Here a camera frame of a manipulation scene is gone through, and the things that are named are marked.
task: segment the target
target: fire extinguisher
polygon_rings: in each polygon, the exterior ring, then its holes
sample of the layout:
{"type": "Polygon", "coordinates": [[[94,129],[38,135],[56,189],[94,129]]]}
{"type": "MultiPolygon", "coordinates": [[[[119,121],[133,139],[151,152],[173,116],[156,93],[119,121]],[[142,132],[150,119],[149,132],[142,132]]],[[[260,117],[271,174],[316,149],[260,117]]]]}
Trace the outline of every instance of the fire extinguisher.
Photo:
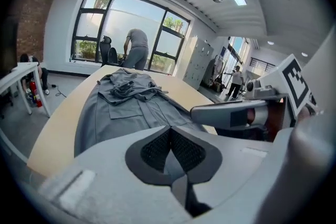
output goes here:
{"type": "Polygon", "coordinates": [[[36,88],[36,83],[34,80],[31,80],[30,82],[30,90],[33,93],[33,97],[34,97],[34,101],[37,104],[37,107],[40,108],[42,106],[42,102],[40,100],[40,95],[37,92],[37,88],[36,88]]]}

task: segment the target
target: gray pants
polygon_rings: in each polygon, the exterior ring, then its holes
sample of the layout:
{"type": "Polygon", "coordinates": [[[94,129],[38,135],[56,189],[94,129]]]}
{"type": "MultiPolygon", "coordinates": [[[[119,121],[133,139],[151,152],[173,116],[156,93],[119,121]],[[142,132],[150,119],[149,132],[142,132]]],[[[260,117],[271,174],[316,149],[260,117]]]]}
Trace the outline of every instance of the gray pants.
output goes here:
{"type": "Polygon", "coordinates": [[[136,70],[143,70],[148,57],[148,47],[135,47],[131,48],[126,61],[124,63],[125,68],[133,68],[136,70]]]}

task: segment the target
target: man bending over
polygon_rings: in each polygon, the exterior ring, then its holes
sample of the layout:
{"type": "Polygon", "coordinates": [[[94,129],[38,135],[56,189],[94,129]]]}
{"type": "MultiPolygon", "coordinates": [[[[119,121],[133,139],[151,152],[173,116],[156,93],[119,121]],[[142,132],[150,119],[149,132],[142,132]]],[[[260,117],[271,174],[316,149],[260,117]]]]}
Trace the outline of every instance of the man bending over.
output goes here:
{"type": "Polygon", "coordinates": [[[143,70],[148,57],[148,43],[147,35],[140,29],[131,29],[126,37],[124,44],[124,56],[126,58],[125,68],[133,68],[136,70],[143,70]],[[132,47],[127,56],[128,44],[131,42],[132,47]]]}

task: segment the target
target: brick wall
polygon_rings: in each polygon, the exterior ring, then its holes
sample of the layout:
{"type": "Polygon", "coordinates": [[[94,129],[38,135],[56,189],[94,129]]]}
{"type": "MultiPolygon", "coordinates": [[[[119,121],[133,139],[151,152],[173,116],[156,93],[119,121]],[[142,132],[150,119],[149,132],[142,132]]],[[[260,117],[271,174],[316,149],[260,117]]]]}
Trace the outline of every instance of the brick wall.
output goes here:
{"type": "Polygon", "coordinates": [[[34,55],[43,61],[44,32],[53,0],[14,0],[11,10],[18,18],[17,59],[34,55]]]}

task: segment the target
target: gray t-shirt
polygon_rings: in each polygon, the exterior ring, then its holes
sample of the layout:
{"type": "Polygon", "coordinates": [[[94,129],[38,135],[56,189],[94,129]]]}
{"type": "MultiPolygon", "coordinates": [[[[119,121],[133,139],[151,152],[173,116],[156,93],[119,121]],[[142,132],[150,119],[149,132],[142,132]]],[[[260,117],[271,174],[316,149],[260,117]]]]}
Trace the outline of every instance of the gray t-shirt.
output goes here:
{"type": "Polygon", "coordinates": [[[240,71],[233,72],[232,73],[232,83],[241,85],[241,83],[242,83],[241,78],[242,77],[243,77],[243,74],[240,71]]]}
{"type": "Polygon", "coordinates": [[[144,33],[144,31],[140,29],[131,29],[127,37],[131,38],[132,48],[135,47],[147,47],[148,48],[148,42],[147,42],[147,35],[144,33]]]}

